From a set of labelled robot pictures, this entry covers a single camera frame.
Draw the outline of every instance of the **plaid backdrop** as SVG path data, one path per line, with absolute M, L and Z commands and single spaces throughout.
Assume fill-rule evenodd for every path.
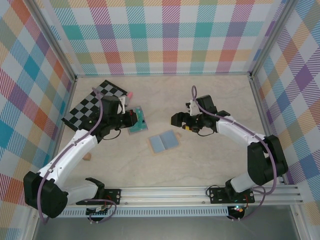
M 274 15 L 269 27 L 268 27 L 268 30 L 265 32 L 264 37 L 259 45 L 259 48 L 254 55 L 253 61 L 251 62 L 251 65 L 249 67 L 248 72 L 252 72 L 254 66 L 256 65 L 256 62 L 260 56 L 260 53 L 261 53 L 262 49 L 264 49 L 266 43 L 268 42 L 270 34 L 274 30 L 274 28 L 276 26 L 276 22 L 278 21 L 279 17 L 281 16 L 282 11 L 284 10 L 284 7 L 285 7 L 287 1 L 288 0 L 281 0 L 281 3 L 279 5 L 278 9 L 276 10 L 276 13 L 275 13 L 275 15 Z
M 275 2 L 37 0 L 71 65 L 85 75 L 247 72 Z
M 320 0 L 298 2 L 256 83 L 289 180 L 306 202 L 308 228 L 320 235 Z
M 0 239 L 17 239 L 23 178 L 52 158 L 72 82 L 22 0 L 0 0 Z

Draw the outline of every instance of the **beige floor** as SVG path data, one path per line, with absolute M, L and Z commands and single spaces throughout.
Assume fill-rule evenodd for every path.
M 67 184 L 93 177 L 109 187 L 224 185 L 246 171 L 247 150 L 227 137 L 217 133 L 200 137 L 170 125 L 173 114 L 187 111 L 185 103 L 191 99 L 192 85 L 196 85 L 198 97 L 211 95 L 218 110 L 226 110 L 240 123 L 263 133 L 245 75 L 80 78 L 71 108 L 105 79 L 133 92 L 129 106 L 142 106 L 148 130 L 129 135 L 123 129 L 117 139 L 102 141 L 92 150 L 91 161 L 82 160 L 76 166 Z M 153 156 L 147 138 L 170 129 L 181 134 L 181 145 Z M 73 135 L 66 127 L 60 148 Z

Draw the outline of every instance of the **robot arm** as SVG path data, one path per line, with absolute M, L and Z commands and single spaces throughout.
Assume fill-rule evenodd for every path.
M 50 218 L 57 217 L 67 205 L 84 199 L 103 199 L 104 184 L 94 178 L 86 178 L 86 181 L 74 187 L 65 187 L 65 181 L 85 154 L 108 135 L 110 130 L 128 128 L 138 121 L 132 110 L 125 110 L 126 96 L 104 96 L 101 102 L 102 119 L 91 134 L 77 143 L 77 140 L 85 136 L 97 123 L 100 111 L 93 112 L 82 122 L 71 141 L 52 161 L 37 173 L 29 171 L 24 176 L 25 202 L 36 209 L 38 190 L 45 177 L 40 202 L 42 212 Z
M 214 133 L 225 135 L 240 146 L 247 148 L 247 172 L 225 183 L 225 192 L 230 201 L 233 202 L 237 197 L 243 195 L 244 191 L 255 185 L 262 186 L 274 178 L 270 157 L 265 147 L 254 136 L 262 139 L 270 149 L 275 161 L 277 177 L 288 171 L 280 141 L 276 136 L 265 136 L 255 132 L 252 132 L 253 135 L 248 134 L 247 131 L 234 124 L 236 121 L 228 112 L 217 111 L 210 95 L 199 97 L 196 101 L 207 112 L 229 119 L 231 122 L 202 112 L 191 100 L 186 103 L 189 111 L 173 115 L 171 124 L 194 133 L 199 133 L 203 127 L 207 127 Z

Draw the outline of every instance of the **checkerboard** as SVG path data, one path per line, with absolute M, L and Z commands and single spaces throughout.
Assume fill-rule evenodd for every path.
M 113 83 L 105 80 L 96 87 L 105 96 L 121 97 L 127 95 L 127 92 Z M 74 131 L 77 131 L 80 124 L 90 116 L 90 114 L 99 110 L 99 101 L 96 94 L 92 91 L 85 99 L 83 99 L 75 108 L 67 113 L 62 121 Z

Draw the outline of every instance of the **purple cable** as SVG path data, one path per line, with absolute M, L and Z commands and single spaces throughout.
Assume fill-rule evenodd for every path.
M 208 111 L 204 110 L 204 109 L 199 105 L 199 103 L 198 103 L 198 101 L 197 101 L 197 88 L 196 88 L 195 85 L 193 85 L 192 88 L 191 88 L 191 94 L 192 94 L 193 101 L 195 102 L 195 104 L 198 106 L 198 108 L 199 108 L 202 112 L 204 112 L 204 113 L 206 113 L 206 114 L 208 114 L 208 115 L 210 115 L 210 116 L 217 117 L 217 118 L 219 118 L 219 119 L 223 119 L 223 120 L 225 120 L 225 121 L 227 121 L 227 122 L 229 122 L 229 123 L 231 123 L 231 124 L 236 125 L 237 127 L 241 128 L 242 130 L 246 131 L 248 134 L 250 134 L 251 136 L 253 136 L 255 139 L 257 139 L 257 140 L 264 146 L 264 148 L 266 149 L 267 153 L 269 154 L 270 161 L 271 161 L 271 165 L 272 165 L 272 170 L 273 170 L 273 185 L 272 185 L 271 190 L 268 191 L 268 192 L 266 192 L 266 191 L 262 192 L 262 191 L 259 191 L 259 190 L 254 190 L 254 191 L 257 192 L 257 193 L 263 194 L 263 195 L 270 195 L 270 194 L 272 194 L 272 193 L 275 191 L 276 186 L 277 186 L 277 169 L 276 169 L 275 159 L 274 159 L 274 157 L 272 156 L 272 153 L 271 153 L 268 145 L 267 145 L 259 136 L 257 136 L 254 132 L 252 132 L 251 130 L 249 130 L 249 129 L 246 128 L 245 126 L 239 124 L 238 122 L 232 121 L 232 120 L 230 120 L 230 119 L 228 119 L 228 118 L 226 118 L 226 117 L 218 116 L 218 115 L 216 115 L 216 114 L 213 114 L 213 113 L 211 113 L 211 112 L 208 112 Z
M 41 192 L 42 192 L 42 188 L 44 187 L 45 181 L 48 177 L 48 175 L 50 174 L 50 171 L 54 169 L 54 167 L 56 166 L 56 164 L 58 163 L 58 161 L 75 145 L 77 145 L 80 141 L 82 141 L 83 139 L 85 139 L 87 136 L 89 136 L 96 128 L 97 126 L 100 124 L 101 119 L 102 119 L 102 115 L 103 115 L 103 106 L 102 106 L 102 101 L 101 98 L 99 97 L 99 94 L 104 95 L 103 93 L 101 93 L 100 91 L 98 91 L 95 88 L 92 88 L 93 92 L 96 95 L 96 98 L 98 99 L 99 105 L 100 105 L 100 115 L 99 115 L 99 119 L 96 122 L 96 124 L 93 126 L 93 128 L 91 128 L 90 131 L 88 131 L 85 135 L 83 135 L 82 137 L 80 137 L 78 140 L 76 140 L 74 143 L 70 144 L 68 147 L 66 147 L 63 152 L 56 158 L 56 160 L 52 163 L 52 165 L 50 166 L 50 168 L 47 170 L 47 172 L 45 173 L 45 175 L 43 176 L 39 188 L 38 188 L 38 193 L 36 196 L 36 205 L 38 208 L 38 212 L 39 212 L 39 216 L 41 221 L 43 222 L 43 224 L 47 224 L 49 217 L 47 217 L 46 219 L 44 218 L 43 212 L 42 212 L 42 207 L 41 207 Z
M 110 216 L 105 217 L 104 219 L 100 220 L 100 221 L 96 221 L 97 224 L 101 224 L 107 220 L 109 220 L 113 215 L 116 214 L 116 210 L 117 210 L 117 204 L 114 201 L 108 200 L 108 199 L 85 199 L 84 201 L 90 201 L 90 202 L 107 202 L 107 203 L 111 203 L 114 206 L 114 210 L 111 213 Z M 93 213 L 89 214 L 89 220 L 92 222 L 94 222 L 91 219 L 91 216 L 93 215 Z

